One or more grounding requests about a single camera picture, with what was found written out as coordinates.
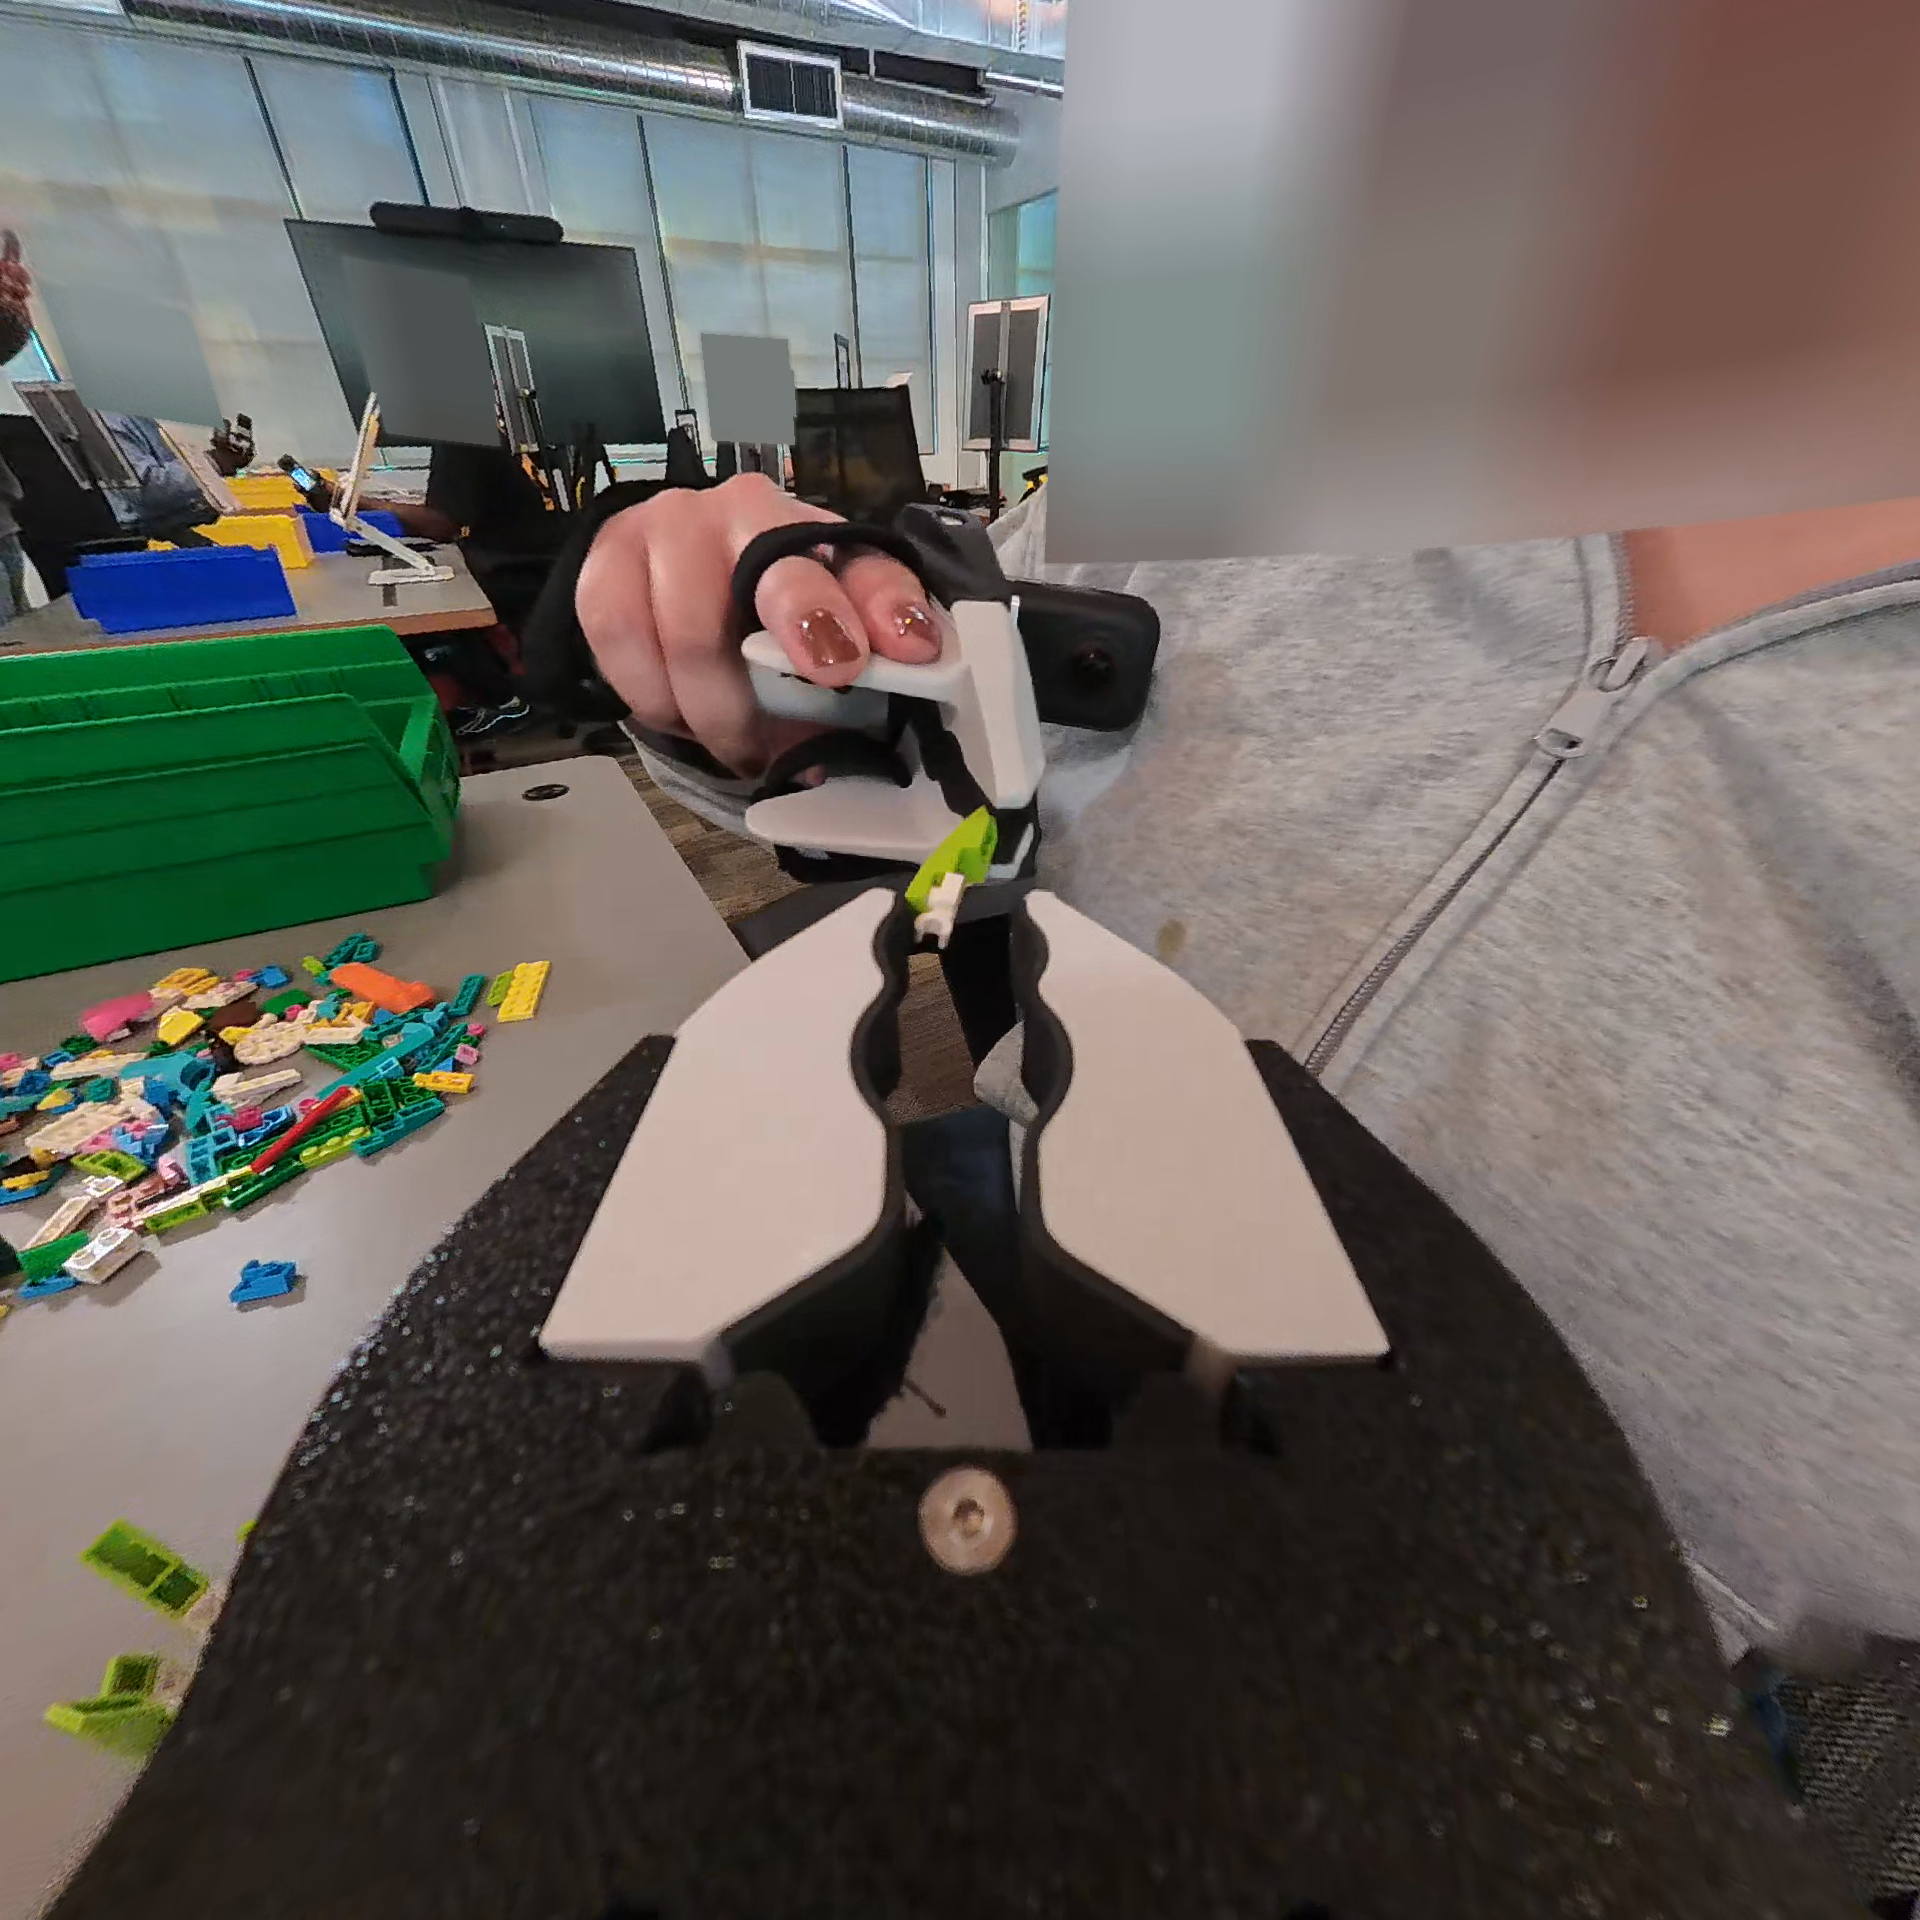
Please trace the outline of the blue plastic bin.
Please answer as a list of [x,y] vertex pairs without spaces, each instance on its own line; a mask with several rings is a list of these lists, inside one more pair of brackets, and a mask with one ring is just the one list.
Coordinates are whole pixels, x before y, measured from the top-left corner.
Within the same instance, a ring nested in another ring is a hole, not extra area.
[[298,612],[282,558],[262,546],[82,554],[63,569],[76,612],[107,636],[180,631]]

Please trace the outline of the person's right forearm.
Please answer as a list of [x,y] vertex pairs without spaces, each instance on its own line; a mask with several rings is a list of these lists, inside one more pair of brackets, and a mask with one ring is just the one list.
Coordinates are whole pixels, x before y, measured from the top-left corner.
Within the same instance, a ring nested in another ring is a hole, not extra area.
[[751,836],[745,814],[756,802],[756,773],[738,773],[682,731],[661,731],[634,716],[624,716],[618,727],[661,794],[717,832]]

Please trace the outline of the pile of loose lego bricks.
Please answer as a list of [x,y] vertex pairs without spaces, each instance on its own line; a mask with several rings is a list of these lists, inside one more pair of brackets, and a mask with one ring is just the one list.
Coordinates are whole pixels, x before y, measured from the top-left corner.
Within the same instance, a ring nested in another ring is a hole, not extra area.
[[478,1082],[483,1046],[541,1010],[551,964],[439,990],[356,930],[293,970],[186,964],[2,1058],[2,1307],[106,1285],[190,1229],[388,1153]]

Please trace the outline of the white tablet stand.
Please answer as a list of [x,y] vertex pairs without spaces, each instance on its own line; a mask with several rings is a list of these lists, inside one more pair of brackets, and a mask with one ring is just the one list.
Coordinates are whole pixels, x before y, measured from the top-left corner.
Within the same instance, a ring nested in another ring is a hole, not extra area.
[[358,420],[352,459],[346,475],[332,487],[325,516],[333,526],[343,530],[349,544],[358,541],[367,546],[382,558],[382,564],[367,571],[367,586],[400,588],[449,583],[453,580],[453,569],[449,565],[435,564],[425,549],[414,547],[404,538],[388,533],[383,527],[371,524],[371,519],[361,511],[361,493],[371,474],[371,456],[375,451],[377,434],[380,399],[377,391],[370,390]]

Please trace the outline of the grey work table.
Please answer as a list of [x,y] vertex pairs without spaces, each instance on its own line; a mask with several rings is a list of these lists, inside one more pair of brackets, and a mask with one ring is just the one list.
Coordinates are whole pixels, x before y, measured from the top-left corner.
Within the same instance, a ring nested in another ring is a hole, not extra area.
[[363,625],[386,625],[401,638],[491,627],[498,614],[472,577],[462,554],[455,547],[439,547],[435,559],[445,564],[445,580],[375,586],[371,559],[346,552],[319,555],[289,575],[292,614],[208,622],[194,627],[106,633],[97,623],[83,620],[69,595],[62,595],[2,629],[2,657]]

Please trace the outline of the lime and white lego piece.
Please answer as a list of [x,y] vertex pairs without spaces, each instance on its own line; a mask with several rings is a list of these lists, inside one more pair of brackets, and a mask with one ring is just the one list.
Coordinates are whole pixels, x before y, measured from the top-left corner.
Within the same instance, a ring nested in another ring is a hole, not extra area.
[[903,888],[913,914],[913,937],[944,951],[957,924],[968,890],[983,883],[995,864],[998,821],[992,807],[980,805],[964,815],[923,855]]

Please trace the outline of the ceiling air vent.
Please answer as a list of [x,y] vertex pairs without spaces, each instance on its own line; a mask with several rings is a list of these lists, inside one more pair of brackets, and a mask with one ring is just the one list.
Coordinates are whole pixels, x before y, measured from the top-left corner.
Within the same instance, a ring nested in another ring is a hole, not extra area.
[[846,124],[843,66],[836,53],[738,40],[734,57],[748,122],[820,132]]

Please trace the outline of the grey zip hoodie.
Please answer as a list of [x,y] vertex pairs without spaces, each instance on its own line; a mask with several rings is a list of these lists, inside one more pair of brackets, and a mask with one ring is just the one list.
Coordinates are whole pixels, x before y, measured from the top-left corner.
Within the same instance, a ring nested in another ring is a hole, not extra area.
[[1917,1621],[1915,497],[1009,574],[1160,615],[1044,888],[1286,1043],[1520,1280],[1723,1642]]

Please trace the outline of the person's right hand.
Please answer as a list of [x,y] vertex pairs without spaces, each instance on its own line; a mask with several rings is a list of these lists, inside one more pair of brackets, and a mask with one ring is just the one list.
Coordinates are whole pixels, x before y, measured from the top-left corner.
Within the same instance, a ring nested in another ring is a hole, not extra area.
[[[696,742],[727,773],[756,778],[808,735],[756,699],[730,586],[745,546],[785,524],[831,524],[826,507],[739,474],[670,489],[611,516],[581,564],[574,608],[594,661],[637,727]],[[745,631],[770,633],[790,667],[823,687],[870,657],[942,660],[954,625],[918,575],[875,549],[826,554],[805,540],[756,588]]]

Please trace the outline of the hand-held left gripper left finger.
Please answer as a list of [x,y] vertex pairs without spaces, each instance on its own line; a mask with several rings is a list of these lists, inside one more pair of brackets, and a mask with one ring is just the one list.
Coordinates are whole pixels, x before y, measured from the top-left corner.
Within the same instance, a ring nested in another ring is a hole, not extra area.
[[875,1360],[907,1237],[897,1007],[913,914],[871,885],[690,1014],[539,1328],[555,1361],[774,1374]]

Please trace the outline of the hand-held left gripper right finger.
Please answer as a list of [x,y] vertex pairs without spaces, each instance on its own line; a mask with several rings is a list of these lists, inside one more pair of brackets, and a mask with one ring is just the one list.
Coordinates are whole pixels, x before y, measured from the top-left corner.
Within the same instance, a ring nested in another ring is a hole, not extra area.
[[1019,1281],[1109,1377],[1376,1365],[1382,1326],[1236,1024],[1047,890],[1009,933]]

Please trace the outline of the lime green lego brick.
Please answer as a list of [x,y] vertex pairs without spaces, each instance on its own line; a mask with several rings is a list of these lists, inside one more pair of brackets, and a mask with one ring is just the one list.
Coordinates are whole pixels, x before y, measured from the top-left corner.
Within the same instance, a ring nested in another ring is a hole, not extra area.
[[79,1553],[79,1563],[147,1612],[180,1621],[212,1592],[212,1575],[133,1522],[115,1518]]
[[89,1696],[51,1701],[42,1724],[106,1753],[146,1763],[180,1715],[190,1663],[153,1649],[115,1653]]

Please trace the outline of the green plastic bin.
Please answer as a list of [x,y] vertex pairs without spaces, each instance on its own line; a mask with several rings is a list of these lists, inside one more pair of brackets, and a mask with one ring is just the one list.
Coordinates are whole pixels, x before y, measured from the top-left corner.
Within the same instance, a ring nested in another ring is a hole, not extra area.
[[322,697],[353,702],[392,740],[415,710],[439,711],[419,661],[386,625],[89,643],[2,661],[7,733]]
[[460,804],[431,690],[4,731],[2,978],[430,900]]

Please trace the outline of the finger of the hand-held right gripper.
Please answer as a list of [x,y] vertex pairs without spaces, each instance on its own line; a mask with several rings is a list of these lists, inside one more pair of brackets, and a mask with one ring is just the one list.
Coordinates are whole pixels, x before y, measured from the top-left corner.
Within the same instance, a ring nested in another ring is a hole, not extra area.
[[968,882],[968,919],[1001,918],[1038,883],[1044,839],[1040,807],[974,807],[974,815],[993,821],[995,846],[983,880]]
[[1009,600],[960,597],[935,661],[903,667],[899,697],[922,770],[954,818],[1009,818],[1044,779],[1044,731]]

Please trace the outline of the black tablet on stand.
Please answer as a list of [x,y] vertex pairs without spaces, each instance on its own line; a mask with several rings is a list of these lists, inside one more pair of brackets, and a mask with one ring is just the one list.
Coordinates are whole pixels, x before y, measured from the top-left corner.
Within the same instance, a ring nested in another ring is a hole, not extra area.
[[517,458],[537,456],[543,440],[527,337],[521,329],[495,321],[483,321],[481,332],[500,438]]
[[968,304],[964,449],[1044,446],[1047,321],[1045,293]]
[[15,382],[12,394],[47,438],[77,487],[106,492],[136,486],[136,475],[117,442],[72,382],[25,380]]

